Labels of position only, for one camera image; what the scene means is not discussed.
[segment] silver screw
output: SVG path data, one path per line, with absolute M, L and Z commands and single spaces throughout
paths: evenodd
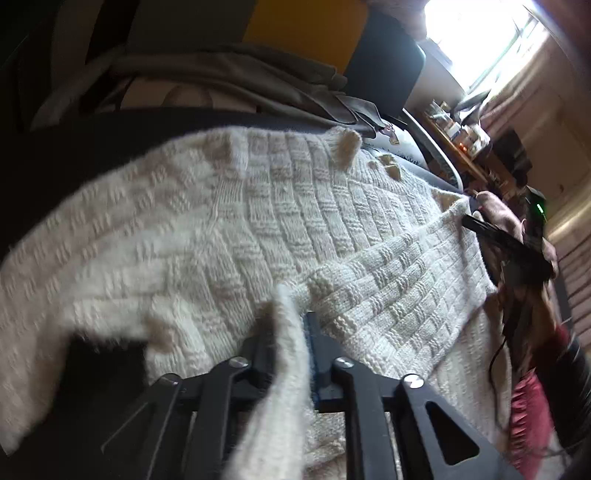
M 407 375 L 404 381 L 410 388 L 421 388 L 425 384 L 425 381 L 416 374 Z
M 354 366 L 353 361 L 345 356 L 338 356 L 337 358 L 335 358 L 335 363 L 338 367 L 341 368 L 351 368 L 352 366 Z
M 249 362 L 243 356 L 234 356 L 230 359 L 230 361 L 228 363 L 230 364 L 230 367 L 232 367 L 232 368 L 244 368 L 244 367 L 248 367 Z

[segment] window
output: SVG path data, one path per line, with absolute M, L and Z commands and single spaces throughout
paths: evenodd
M 520 68 L 547 37 L 544 27 L 512 0 L 431 0 L 425 7 L 433 54 L 467 91 L 491 88 Z

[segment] sweater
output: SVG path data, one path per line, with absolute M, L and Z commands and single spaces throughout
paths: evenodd
M 147 381 L 199 375 L 237 353 L 278 284 L 278 356 L 307 362 L 297 315 L 315 309 L 352 357 L 380 374 L 429 377 L 497 438 L 486 366 L 498 311 L 486 302 L 495 289 L 476 237 L 460 226 L 467 199 L 401 166 L 395 180 L 360 146 L 343 128 L 217 129 L 171 141 L 65 200 L 0 270 L 3 447 L 14 450 L 50 408 L 73 333 L 146 341 Z M 304 468 L 333 476 L 342 463 L 342 424 L 310 413 L 305 370 L 279 371 L 252 416 L 295 452 L 287 468 L 279 451 L 269 478 Z M 299 392 L 291 430 L 270 427 L 281 413 L 273 399 L 286 392 L 275 385 Z M 229 471 L 262 475 L 245 467 L 265 453 L 252 444 L 257 431 L 247 428 Z

